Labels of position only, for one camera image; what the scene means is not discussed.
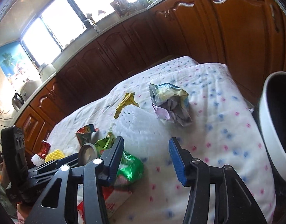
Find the crumpled plastic bag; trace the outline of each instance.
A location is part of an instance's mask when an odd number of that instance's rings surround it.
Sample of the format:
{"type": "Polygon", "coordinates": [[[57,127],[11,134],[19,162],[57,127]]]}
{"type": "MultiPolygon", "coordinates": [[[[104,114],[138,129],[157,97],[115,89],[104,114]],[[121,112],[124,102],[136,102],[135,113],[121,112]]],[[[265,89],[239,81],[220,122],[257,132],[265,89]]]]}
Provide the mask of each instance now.
{"type": "Polygon", "coordinates": [[[189,94],[171,83],[149,84],[152,106],[160,119],[178,122],[182,126],[192,123],[189,115],[189,94]]]}

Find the window frame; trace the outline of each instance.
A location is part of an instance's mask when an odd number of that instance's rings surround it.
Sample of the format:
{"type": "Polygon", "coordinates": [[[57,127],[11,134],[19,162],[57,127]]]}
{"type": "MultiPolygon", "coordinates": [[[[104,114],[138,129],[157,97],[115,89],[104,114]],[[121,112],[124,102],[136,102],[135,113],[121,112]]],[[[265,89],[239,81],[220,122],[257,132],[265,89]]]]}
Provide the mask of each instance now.
{"type": "MultiPolygon", "coordinates": [[[[36,59],[34,58],[34,56],[32,55],[31,51],[28,49],[28,47],[26,46],[26,44],[23,41],[23,37],[25,35],[25,33],[27,32],[27,30],[30,28],[30,26],[34,23],[34,21],[36,19],[40,19],[46,30],[48,31],[48,33],[50,34],[50,36],[53,38],[53,40],[55,41],[55,43],[57,44],[57,46],[61,49],[61,51],[63,51],[65,49],[64,45],[61,45],[60,42],[58,41],[57,37],[54,35],[53,31],[49,28],[49,26],[44,22],[44,20],[42,19],[41,14],[43,13],[43,11],[48,8],[55,0],[50,0],[34,17],[33,19],[31,19],[31,21],[28,23],[28,25],[24,28],[21,37],[19,39],[19,42],[21,44],[21,46],[23,47],[23,49],[25,50],[25,52],[27,53],[27,55],[29,56],[29,58],[33,61],[34,65],[36,68],[40,67],[40,64],[36,61],[36,59]]],[[[67,0],[68,4],[72,7],[72,9],[74,10],[74,12],[77,14],[77,16],[79,17],[79,19],[81,20],[81,22],[84,22],[87,18],[86,16],[82,13],[81,9],[78,7],[78,5],[75,3],[74,0],[67,0]]],[[[86,30],[84,32],[86,32],[88,29],[90,29],[91,27],[93,27],[93,25],[89,22],[89,21],[85,21],[84,25],[86,27],[86,30]]]]}

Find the shiny green foil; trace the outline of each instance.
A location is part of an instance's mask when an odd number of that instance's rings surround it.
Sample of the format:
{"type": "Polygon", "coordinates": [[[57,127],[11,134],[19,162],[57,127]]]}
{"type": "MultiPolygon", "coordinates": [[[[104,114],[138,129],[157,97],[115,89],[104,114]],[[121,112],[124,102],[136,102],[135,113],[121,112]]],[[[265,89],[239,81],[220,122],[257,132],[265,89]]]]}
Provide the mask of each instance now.
{"type": "Polygon", "coordinates": [[[117,176],[122,175],[131,184],[143,177],[144,165],[139,158],[123,151],[117,176]]]}

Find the red foil wrapper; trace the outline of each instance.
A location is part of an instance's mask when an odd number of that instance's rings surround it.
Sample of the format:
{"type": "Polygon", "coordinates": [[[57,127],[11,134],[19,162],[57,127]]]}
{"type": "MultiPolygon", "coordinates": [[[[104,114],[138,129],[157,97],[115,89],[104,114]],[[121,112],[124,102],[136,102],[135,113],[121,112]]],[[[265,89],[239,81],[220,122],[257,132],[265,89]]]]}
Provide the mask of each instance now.
{"type": "Polygon", "coordinates": [[[45,160],[50,148],[51,145],[48,142],[42,141],[40,151],[37,155],[43,160],[45,160]]]}

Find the red and white package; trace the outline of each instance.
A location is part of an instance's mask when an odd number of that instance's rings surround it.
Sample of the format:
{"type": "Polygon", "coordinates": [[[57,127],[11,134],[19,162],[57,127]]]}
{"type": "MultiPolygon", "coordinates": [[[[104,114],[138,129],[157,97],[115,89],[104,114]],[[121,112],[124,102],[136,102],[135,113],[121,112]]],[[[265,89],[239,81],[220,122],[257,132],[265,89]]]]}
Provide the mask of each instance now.
{"type": "MultiPolygon", "coordinates": [[[[107,208],[108,218],[131,196],[132,192],[127,190],[118,190],[113,187],[102,187],[103,196],[107,208]]],[[[83,201],[78,204],[78,212],[85,220],[83,201]]]]}

